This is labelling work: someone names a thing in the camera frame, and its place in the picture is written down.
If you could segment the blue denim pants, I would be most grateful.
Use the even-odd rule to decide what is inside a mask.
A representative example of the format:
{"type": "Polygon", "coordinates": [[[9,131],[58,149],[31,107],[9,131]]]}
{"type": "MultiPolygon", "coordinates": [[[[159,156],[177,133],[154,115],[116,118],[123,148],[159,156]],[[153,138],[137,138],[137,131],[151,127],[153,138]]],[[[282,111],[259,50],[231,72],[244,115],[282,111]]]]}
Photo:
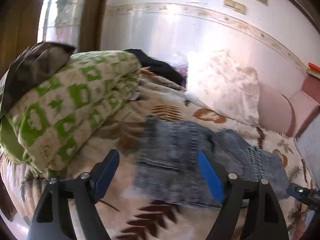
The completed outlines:
{"type": "Polygon", "coordinates": [[[146,119],[137,156],[135,187],[143,194],[183,206],[220,207],[210,194],[198,165],[203,150],[227,172],[241,179],[267,179],[279,200],[289,185],[280,157],[251,146],[230,129],[214,132],[191,121],[146,119]]]}

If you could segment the light blue pillow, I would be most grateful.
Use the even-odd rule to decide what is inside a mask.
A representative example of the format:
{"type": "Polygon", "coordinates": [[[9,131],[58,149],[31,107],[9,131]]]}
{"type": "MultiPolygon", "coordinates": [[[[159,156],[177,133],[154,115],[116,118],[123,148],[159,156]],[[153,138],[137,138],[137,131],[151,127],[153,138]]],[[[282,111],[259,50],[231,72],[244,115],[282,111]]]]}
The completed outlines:
{"type": "Polygon", "coordinates": [[[309,124],[295,145],[304,160],[316,189],[320,179],[320,120],[319,115],[309,124]]]}

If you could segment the leaf pattern bed blanket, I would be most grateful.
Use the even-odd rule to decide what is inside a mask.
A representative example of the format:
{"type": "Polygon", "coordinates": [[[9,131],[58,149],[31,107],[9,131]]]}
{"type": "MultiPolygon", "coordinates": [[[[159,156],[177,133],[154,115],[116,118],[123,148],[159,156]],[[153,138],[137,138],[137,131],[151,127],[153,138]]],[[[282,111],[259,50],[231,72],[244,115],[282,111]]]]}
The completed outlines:
{"type": "Polygon", "coordinates": [[[1,121],[1,176],[29,239],[204,239],[218,215],[198,153],[286,194],[313,181],[292,138],[183,101],[178,85],[129,64],[68,64],[1,121]]]}

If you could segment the green white rolled quilt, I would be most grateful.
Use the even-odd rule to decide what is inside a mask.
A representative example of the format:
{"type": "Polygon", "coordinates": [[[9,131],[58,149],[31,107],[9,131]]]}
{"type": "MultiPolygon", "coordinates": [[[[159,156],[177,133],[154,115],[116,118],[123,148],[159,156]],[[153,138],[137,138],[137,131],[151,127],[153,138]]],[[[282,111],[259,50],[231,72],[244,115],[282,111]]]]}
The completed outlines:
{"type": "Polygon", "coordinates": [[[129,100],[141,64],[127,51],[89,51],[25,94],[1,120],[1,151],[33,175],[62,171],[129,100]]]}

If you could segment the pink bolster cushion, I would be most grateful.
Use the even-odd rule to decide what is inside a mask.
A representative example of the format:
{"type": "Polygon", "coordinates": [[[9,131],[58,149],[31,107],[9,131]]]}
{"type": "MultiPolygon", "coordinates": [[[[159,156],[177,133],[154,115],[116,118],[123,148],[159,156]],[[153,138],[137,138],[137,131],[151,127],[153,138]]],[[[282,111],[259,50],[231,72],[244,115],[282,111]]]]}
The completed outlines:
{"type": "Polygon", "coordinates": [[[274,88],[261,83],[258,103],[259,125],[273,132],[293,136],[296,116],[291,102],[274,88]]]}

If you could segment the pink padded headboard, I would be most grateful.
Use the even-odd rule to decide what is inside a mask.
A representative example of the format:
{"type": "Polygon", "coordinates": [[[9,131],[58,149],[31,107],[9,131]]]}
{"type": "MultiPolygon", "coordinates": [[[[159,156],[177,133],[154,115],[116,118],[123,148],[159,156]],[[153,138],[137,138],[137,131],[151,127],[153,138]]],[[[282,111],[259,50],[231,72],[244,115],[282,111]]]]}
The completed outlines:
{"type": "Polygon", "coordinates": [[[319,79],[309,75],[289,101],[295,113],[293,137],[300,137],[319,115],[319,79]]]}

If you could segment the stack of books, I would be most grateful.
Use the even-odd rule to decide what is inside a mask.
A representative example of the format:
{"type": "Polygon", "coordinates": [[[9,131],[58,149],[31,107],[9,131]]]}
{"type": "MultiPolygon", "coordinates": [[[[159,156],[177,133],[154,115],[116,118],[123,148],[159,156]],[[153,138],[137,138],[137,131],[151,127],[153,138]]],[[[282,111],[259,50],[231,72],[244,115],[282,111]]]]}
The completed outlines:
{"type": "Polygon", "coordinates": [[[307,73],[316,77],[317,79],[320,79],[320,67],[311,62],[308,63],[308,67],[307,73]]]}

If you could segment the white patterned pillow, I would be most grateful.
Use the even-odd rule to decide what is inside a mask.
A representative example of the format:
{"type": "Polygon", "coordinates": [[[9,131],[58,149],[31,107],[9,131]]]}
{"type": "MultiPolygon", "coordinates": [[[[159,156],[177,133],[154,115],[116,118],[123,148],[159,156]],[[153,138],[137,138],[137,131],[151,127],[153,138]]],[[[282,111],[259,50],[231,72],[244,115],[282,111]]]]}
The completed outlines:
{"type": "Polygon", "coordinates": [[[219,115],[257,126],[260,86],[257,71],[216,51],[188,70],[187,93],[219,115]]]}

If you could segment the dark grey garment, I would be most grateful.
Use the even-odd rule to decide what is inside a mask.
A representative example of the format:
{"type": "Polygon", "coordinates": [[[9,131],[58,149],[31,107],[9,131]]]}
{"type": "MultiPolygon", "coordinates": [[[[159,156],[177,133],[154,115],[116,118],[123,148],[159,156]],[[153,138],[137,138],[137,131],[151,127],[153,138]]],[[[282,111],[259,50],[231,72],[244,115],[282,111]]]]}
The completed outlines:
{"type": "Polygon", "coordinates": [[[31,89],[66,65],[75,46],[40,42],[24,50],[1,78],[1,116],[31,89]]]}

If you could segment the black garment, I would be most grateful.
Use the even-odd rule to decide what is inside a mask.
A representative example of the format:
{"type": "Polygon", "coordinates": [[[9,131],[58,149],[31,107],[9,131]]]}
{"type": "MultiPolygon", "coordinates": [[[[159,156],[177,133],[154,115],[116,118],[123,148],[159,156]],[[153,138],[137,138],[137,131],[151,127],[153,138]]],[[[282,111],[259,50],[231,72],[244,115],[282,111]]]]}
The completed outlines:
{"type": "Polygon", "coordinates": [[[172,68],[171,65],[149,57],[140,49],[126,49],[125,51],[134,54],[140,61],[142,67],[148,68],[150,72],[153,72],[156,75],[162,76],[182,87],[185,87],[185,78],[174,68],[172,68]]]}

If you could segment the stained glass window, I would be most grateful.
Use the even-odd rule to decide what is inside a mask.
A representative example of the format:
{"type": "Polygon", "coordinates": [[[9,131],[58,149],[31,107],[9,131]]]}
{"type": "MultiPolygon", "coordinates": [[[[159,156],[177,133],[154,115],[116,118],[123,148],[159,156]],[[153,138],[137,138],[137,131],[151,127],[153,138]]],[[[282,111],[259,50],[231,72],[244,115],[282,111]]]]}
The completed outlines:
{"type": "Polygon", "coordinates": [[[85,0],[43,0],[37,41],[67,43],[79,47],[85,0]]]}

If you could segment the beige wall switch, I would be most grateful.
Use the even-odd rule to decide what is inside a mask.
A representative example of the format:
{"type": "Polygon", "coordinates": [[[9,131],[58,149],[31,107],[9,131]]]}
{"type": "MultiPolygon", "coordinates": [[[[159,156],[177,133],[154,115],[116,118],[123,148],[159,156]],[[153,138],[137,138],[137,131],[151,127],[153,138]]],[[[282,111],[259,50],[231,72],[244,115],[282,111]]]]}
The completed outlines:
{"type": "Polygon", "coordinates": [[[245,5],[238,3],[234,0],[223,0],[223,6],[230,8],[230,9],[232,9],[238,13],[241,13],[243,15],[245,15],[247,12],[247,8],[245,5]]]}

